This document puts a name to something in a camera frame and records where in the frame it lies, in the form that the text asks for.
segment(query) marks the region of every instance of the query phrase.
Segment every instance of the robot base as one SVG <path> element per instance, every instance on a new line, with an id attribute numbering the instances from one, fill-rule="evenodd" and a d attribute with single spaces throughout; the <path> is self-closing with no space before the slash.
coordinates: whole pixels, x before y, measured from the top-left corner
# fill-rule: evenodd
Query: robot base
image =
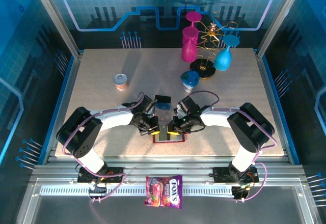
<path id="1" fill-rule="evenodd" d="M 190 64 L 190 69 L 197 71 L 201 79 L 210 78 L 215 74 L 215 67 L 212 61 L 210 60 L 201 60 L 197 59 Z"/>
<path id="2" fill-rule="evenodd" d="M 228 167 L 214 167 L 213 173 L 209 174 L 209 176 L 214 178 L 215 183 L 237 182 L 234 177 L 230 174 L 230 169 Z M 242 174 L 242 176 L 239 176 L 238 183 L 252 183 L 253 179 L 255 183 L 259 183 L 257 169 L 251 166 Z"/>
<path id="3" fill-rule="evenodd" d="M 122 167 L 107 167 L 106 164 L 98 172 L 100 175 L 114 175 L 119 173 L 123 173 Z M 93 180 L 95 180 L 97 183 L 120 183 L 122 181 L 122 177 L 101 178 L 90 174 L 84 167 L 79 169 L 77 179 L 78 183 L 91 183 Z"/>

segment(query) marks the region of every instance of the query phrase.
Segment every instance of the pink object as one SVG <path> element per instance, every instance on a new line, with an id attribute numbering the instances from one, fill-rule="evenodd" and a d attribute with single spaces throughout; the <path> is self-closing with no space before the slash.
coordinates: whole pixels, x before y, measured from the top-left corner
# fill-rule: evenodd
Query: pink object
<path id="1" fill-rule="evenodd" d="M 190 38 L 188 38 L 188 41 L 182 47 L 181 58 L 187 63 L 192 63 L 197 58 L 197 47 Z"/>
<path id="2" fill-rule="evenodd" d="M 197 12 L 189 12 L 186 14 L 185 17 L 187 18 L 187 20 L 189 20 L 192 23 L 191 26 L 194 26 L 194 22 L 198 22 L 202 19 L 200 13 Z"/>
<path id="3" fill-rule="evenodd" d="M 182 30 L 183 38 L 182 44 L 187 43 L 188 39 L 196 45 L 198 41 L 199 30 L 196 27 L 188 26 Z"/>

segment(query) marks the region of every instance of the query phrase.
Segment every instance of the black base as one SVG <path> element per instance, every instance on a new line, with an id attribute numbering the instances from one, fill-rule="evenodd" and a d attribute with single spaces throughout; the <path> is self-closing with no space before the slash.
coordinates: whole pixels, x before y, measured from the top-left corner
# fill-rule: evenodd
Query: black base
<path id="1" fill-rule="evenodd" d="M 197 59 L 197 60 L 193 61 L 190 64 L 190 69 L 197 71 L 199 74 L 199 77 L 202 79 L 206 79 L 206 78 L 213 76 L 216 71 L 213 62 L 210 60 L 205 60 L 205 59 L 203 59 L 203 60 Z"/>
<path id="2" fill-rule="evenodd" d="M 123 173 L 122 167 L 107 167 L 105 164 L 102 169 L 98 172 L 101 175 L 114 175 Z M 79 169 L 78 173 L 78 183 L 91 183 L 93 180 L 96 181 L 96 183 L 120 183 L 122 181 L 122 177 L 111 177 L 111 178 L 104 178 L 96 177 L 92 174 L 90 174 L 88 171 L 85 170 L 84 167 L 81 167 Z"/>
<path id="3" fill-rule="evenodd" d="M 251 166 L 243 176 L 239 176 L 239 183 L 252 183 L 253 180 L 248 173 L 254 178 L 255 183 L 259 183 L 259 177 L 257 173 L 257 169 Z M 214 178 L 215 183 L 232 183 L 236 182 L 234 178 L 230 175 L 230 171 L 228 167 L 214 167 L 213 174 L 209 174 L 210 177 Z"/>
<path id="4" fill-rule="evenodd" d="M 249 191 L 241 187 L 231 187 L 231 191 L 235 200 L 245 199 L 249 195 Z"/>

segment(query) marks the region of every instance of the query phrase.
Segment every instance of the cable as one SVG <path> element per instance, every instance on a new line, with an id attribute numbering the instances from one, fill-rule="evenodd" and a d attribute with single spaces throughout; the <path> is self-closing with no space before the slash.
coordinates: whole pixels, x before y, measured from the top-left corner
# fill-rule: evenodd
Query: cable
<path id="1" fill-rule="evenodd" d="M 229 111 L 232 111 L 232 112 L 239 112 L 240 114 L 242 114 L 243 116 L 245 116 L 248 120 L 250 120 L 255 126 L 257 126 L 257 128 L 259 130 L 261 130 L 269 139 L 271 139 L 273 141 L 273 143 L 274 143 L 273 145 L 264 146 L 264 147 L 262 147 L 260 149 L 260 151 L 257 152 L 255 158 L 253 159 L 253 162 L 255 162 L 255 160 L 258 158 L 260 152 L 263 149 L 273 148 L 273 147 L 276 147 L 277 146 L 277 141 L 261 125 L 259 125 L 253 118 L 251 118 L 247 113 L 243 112 L 240 109 L 236 109 L 236 108 L 213 108 L 213 106 L 220 101 L 220 97 L 216 93 L 214 93 L 214 92 L 207 91 L 207 90 L 200 90 L 200 91 L 195 91 L 195 92 L 189 93 L 188 96 L 190 96 L 192 94 L 195 94 L 195 93 L 210 93 L 210 94 L 216 96 L 218 98 L 217 101 L 215 101 L 214 103 L 212 103 L 210 105 L 210 109 L 212 111 L 221 111 L 221 112 L 229 112 Z"/>
<path id="2" fill-rule="evenodd" d="M 255 186 L 255 179 L 254 179 L 254 177 L 251 175 L 250 172 L 248 172 L 247 175 L 251 178 L 251 180 L 253 180 L 253 183 L 254 183 L 254 186 Z"/>
<path id="3" fill-rule="evenodd" d="M 137 103 L 136 104 L 134 104 L 133 106 L 131 106 L 131 107 L 128 107 L 128 108 L 111 108 L 111 109 L 107 109 L 107 110 L 103 110 L 103 111 L 100 111 L 100 112 L 98 112 L 98 113 L 95 113 L 95 114 L 93 114 L 93 115 L 91 115 L 91 116 L 89 116 L 89 117 L 87 117 L 83 122 L 81 122 L 77 127 L 76 127 L 76 129 L 70 134 L 70 136 L 68 137 L 68 139 L 66 140 L 66 142 L 65 142 L 65 144 L 63 145 L 63 147 L 62 147 L 62 153 L 64 154 L 64 155 L 68 155 L 68 156 L 72 156 L 76 161 L 77 161 L 77 163 L 79 163 L 82 167 L 84 167 L 85 168 L 85 170 L 86 171 L 88 171 L 90 174 L 92 174 L 92 175 L 94 175 L 94 176 L 96 176 L 96 177 L 103 177 L 103 178 L 111 178 L 111 177 L 122 177 L 123 176 L 123 179 L 122 179 L 122 181 L 118 184 L 118 186 L 116 186 L 108 195 L 106 195 L 106 196 L 104 196 L 104 197 L 102 197 L 102 198 L 100 198 L 100 199 L 95 199 L 95 201 L 101 201 L 101 200 L 104 200 L 104 199 L 106 199 L 106 198 L 108 198 L 108 197 L 110 197 L 121 185 L 122 185 L 122 183 L 126 180 L 126 178 L 127 178 L 127 174 L 125 174 L 125 173 L 119 173 L 119 174 L 113 174 L 113 175 L 99 175 L 99 174 L 96 174 L 96 173 L 94 173 L 94 172 L 92 172 L 91 170 L 89 170 L 86 166 L 84 166 L 83 165 L 83 163 L 79 160 L 79 159 L 77 159 L 77 158 L 75 158 L 72 154 L 70 154 L 70 153 L 67 153 L 66 152 L 66 148 L 67 148 L 67 146 L 68 146 L 68 144 L 70 143 L 70 141 L 72 140 L 72 138 L 76 135 L 76 133 L 88 122 L 88 121 L 90 121 L 92 118 L 94 118 L 94 117 L 97 117 L 97 116 L 100 116 L 100 115 L 105 115 L 105 114 L 107 114 L 107 113 L 110 113 L 110 112 L 115 112 L 115 111 L 128 111 L 128 110 L 130 110 L 130 109 L 133 109 L 133 108 L 135 108 L 135 107 L 137 107 L 142 101 L 143 101 L 143 99 L 144 99 L 144 97 L 145 97 L 145 94 L 143 93 L 143 92 L 140 92 L 139 94 L 138 94 L 138 96 L 137 96 Z"/>
<path id="4" fill-rule="evenodd" d="M 266 181 L 267 181 L 267 168 L 266 168 L 265 164 L 262 163 L 262 162 L 257 162 L 256 164 L 261 164 L 261 165 L 264 167 L 264 169 L 265 169 L 265 177 L 264 177 L 264 181 L 263 181 L 263 183 L 261 184 L 261 186 L 260 186 L 260 188 L 258 189 L 258 191 L 257 191 L 254 195 L 252 195 L 252 196 L 249 197 L 249 198 L 247 197 L 246 199 L 243 199 L 243 201 L 251 200 L 251 199 L 254 198 L 257 194 L 259 194 L 259 192 L 262 190 L 262 188 L 264 187 L 264 185 L 265 185 L 265 183 L 266 183 Z"/>
<path id="5" fill-rule="evenodd" d="M 77 165 L 76 165 L 76 167 L 75 167 L 75 171 L 77 172 L 77 173 L 79 173 L 79 171 L 77 171 L 77 167 L 79 166 L 80 164 L 78 163 Z"/>
<path id="6" fill-rule="evenodd" d="M 202 131 L 205 129 L 205 126 L 203 126 L 202 128 L 198 129 L 198 130 L 194 130 L 194 131 L 190 131 L 190 133 L 193 133 L 193 132 L 199 132 L 199 131 Z"/>
<path id="7" fill-rule="evenodd" d="M 195 92 L 189 93 L 188 96 L 186 96 L 186 97 L 189 97 L 190 95 L 195 94 L 195 93 L 210 93 L 210 94 L 216 96 L 218 99 L 210 105 L 210 108 L 212 108 L 213 105 L 217 104 L 220 101 L 220 97 L 216 93 L 207 91 L 207 90 L 195 91 Z"/>

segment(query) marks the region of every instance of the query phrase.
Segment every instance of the aluminum frame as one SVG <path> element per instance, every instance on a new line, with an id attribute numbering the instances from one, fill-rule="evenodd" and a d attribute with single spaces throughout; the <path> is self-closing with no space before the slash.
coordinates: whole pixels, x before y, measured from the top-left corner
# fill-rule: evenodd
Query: aluminum frame
<path id="1" fill-rule="evenodd" d="M 295 0 L 284 0 L 281 9 L 275 14 L 275 18 L 273 19 L 271 25 L 269 25 L 267 32 L 265 33 L 262 41 L 258 47 L 258 58 L 262 58 L 265 54 L 268 46 L 270 45 L 271 41 L 273 40 L 276 32 L 279 30 L 283 20 L 288 15 L 293 3 Z"/>
<path id="2" fill-rule="evenodd" d="M 214 183 L 213 179 L 210 178 L 208 174 L 212 172 L 212 167 L 227 166 L 227 163 L 216 163 L 214 159 L 211 161 L 196 160 L 196 162 L 186 162 L 180 161 L 180 159 L 177 158 L 173 161 L 169 158 L 162 158 L 161 161 L 157 161 L 155 164 L 144 164 L 139 160 L 130 160 L 128 167 L 125 168 L 125 173 L 128 174 L 128 177 L 123 187 L 128 188 L 128 186 L 137 186 L 145 188 L 145 176 L 181 174 L 183 175 L 183 185 L 187 189 L 221 188 L 224 184 Z M 110 166 L 122 166 L 125 164 L 125 159 L 116 158 L 108 162 L 108 164 Z M 75 166 L 75 163 L 57 163 L 36 166 L 31 176 L 16 223 L 32 223 L 37 211 L 40 196 L 49 196 L 46 191 L 41 191 L 42 188 L 56 188 L 58 185 L 61 189 L 71 189 L 72 186 L 87 187 L 87 184 L 77 184 Z M 283 163 L 267 163 L 266 166 L 268 169 L 268 181 L 265 186 L 293 186 L 305 223 L 321 223 L 302 166 L 284 165 Z M 257 170 L 260 176 L 260 183 L 258 185 L 260 185 L 264 176 L 264 168 L 257 165 Z M 130 197 L 139 196 L 139 193 L 130 193 L 128 195 Z M 193 196 L 205 196 L 205 194 L 197 193 L 196 195 L 193 194 Z"/>
<path id="3" fill-rule="evenodd" d="M 62 39 L 64 40 L 67 47 L 69 48 L 69 51 L 75 58 L 78 58 L 79 57 L 78 46 L 74 38 L 72 37 L 71 33 L 69 32 L 69 29 L 66 26 L 53 0 L 40 0 L 40 1 L 43 4 L 47 13 L 49 14 L 51 20 L 55 24 L 56 28 L 58 29 Z"/>
<path id="4" fill-rule="evenodd" d="M 271 87 L 271 84 L 273 83 L 273 81 L 268 78 L 267 69 L 265 67 L 265 64 L 264 64 L 262 58 L 259 58 L 258 56 L 256 56 L 256 60 L 257 60 L 257 64 L 258 64 L 258 68 L 260 71 L 262 81 L 264 83 L 267 98 L 268 98 L 268 101 L 270 104 L 271 113 L 274 117 L 276 128 L 279 133 L 281 144 L 286 151 L 286 155 L 289 159 L 290 164 L 296 164 L 298 162 L 298 159 L 297 159 L 297 156 L 295 156 L 295 159 L 294 159 L 294 156 L 292 155 L 292 151 L 291 151 L 290 145 L 289 145 L 289 140 L 288 140 L 288 137 L 286 136 L 287 133 L 284 129 L 285 126 L 282 122 L 281 114 L 280 114 L 280 111 L 278 110 L 276 99 L 273 94 L 273 89 Z"/>

